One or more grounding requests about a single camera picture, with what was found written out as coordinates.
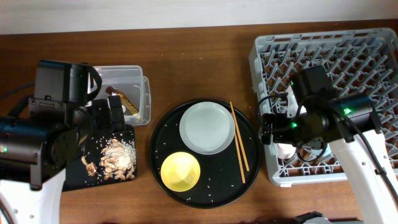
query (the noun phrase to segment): white bowl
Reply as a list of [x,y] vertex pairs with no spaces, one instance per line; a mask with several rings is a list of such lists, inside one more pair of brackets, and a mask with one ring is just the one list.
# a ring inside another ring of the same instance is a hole
[[234,139],[234,119],[224,106],[213,102],[197,103],[183,114],[180,135],[191,150],[204,155],[216,154]]

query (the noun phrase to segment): black round tray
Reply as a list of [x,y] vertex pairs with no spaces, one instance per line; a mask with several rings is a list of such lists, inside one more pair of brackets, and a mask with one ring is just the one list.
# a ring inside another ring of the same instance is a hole
[[[225,150],[214,155],[202,155],[190,150],[180,137],[179,124],[184,112],[192,105],[202,101],[218,103],[231,111],[229,104],[221,101],[195,100],[168,112],[156,126],[150,140],[150,164],[156,181],[170,197],[195,208],[215,208],[235,201],[250,188],[259,171],[261,150],[257,133],[247,117],[236,108],[234,109],[235,115],[250,168],[250,171],[246,172],[242,158],[245,184],[241,180],[234,140]],[[168,189],[160,177],[163,161],[175,152],[190,153],[200,165],[198,183],[186,192],[174,192]]]

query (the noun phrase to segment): pile of crumbs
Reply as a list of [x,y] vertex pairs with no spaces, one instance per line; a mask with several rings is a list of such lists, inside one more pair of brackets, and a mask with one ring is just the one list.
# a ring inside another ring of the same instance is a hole
[[[106,147],[102,149],[103,157],[99,166],[104,167],[104,180],[109,178],[128,180],[134,179],[133,175],[136,165],[136,148],[133,140],[119,142],[117,139],[109,139]],[[97,174],[97,167],[94,163],[87,163],[85,156],[81,161],[86,165],[86,170],[90,176]]]

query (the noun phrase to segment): black plate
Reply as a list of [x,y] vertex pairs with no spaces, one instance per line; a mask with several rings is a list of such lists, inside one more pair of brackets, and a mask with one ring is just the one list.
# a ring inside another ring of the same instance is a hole
[[[215,208],[233,202],[250,188],[259,171],[261,150],[257,134],[249,120],[236,108],[235,115],[250,168],[246,172],[242,159],[245,184],[241,180],[234,140],[224,151],[214,155],[202,155],[184,145],[179,131],[181,117],[189,107],[203,101],[218,103],[231,111],[229,104],[215,100],[190,101],[170,111],[159,122],[150,140],[150,164],[156,181],[170,197],[195,208]],[[160,177],[163,161],[175,152],[190,153],[200,165],[198,183],[186,192],[168,189]]]
[[[85,143],[85,155],[88,163],[94,162],[98,167],[98,173],[101,176],[96,174],[94,177],[89,176],[86,171],[86,166],[83,165],[81,161],[81,157],[76,158],[74,161],[71,161],[67,165],[67,176],[66,180],[63,184],[63,192],[69,190],[78,190],[85,189],[88,187],[96,187],[108,184],[117,184],[123,183],[128,180],[115,180],[113,178],[109,178],[108,180],[104,180],[104,167],[100,166],[101,157],[103,157],[101,150],[106,147],[106,141],[112,138],[116,138],[121,141],[122,139],[125,142],[134,141],[135,142],[135,134],[134,128],[130,125],[126,126],[127,131],[121,131],[113,134],[97,134],[92,138],[88,139]],[[135,171],[133,174],[137,178],[137,163],[134,165]]]

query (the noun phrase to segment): gray plastic dish rack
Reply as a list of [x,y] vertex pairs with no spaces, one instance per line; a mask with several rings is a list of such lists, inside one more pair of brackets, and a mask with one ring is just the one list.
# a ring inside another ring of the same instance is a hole
[[[375,103],[386,137],[386,148],[398,175],[398,38],[392,29],[344,30],[258,37],[249,56],[257,99],[272,92],[283,93],[289,76],[304,68],[323,65],[340,95],[365,93]],[[286,113],[287,103],[269,99],[261,114]],[[276,145],[264,145],[270,181],[281,187],[346,180],[333,154],[316,164],[301,162],[294,154],[279,159]],[[307,160],[315,158],[310,150]]]

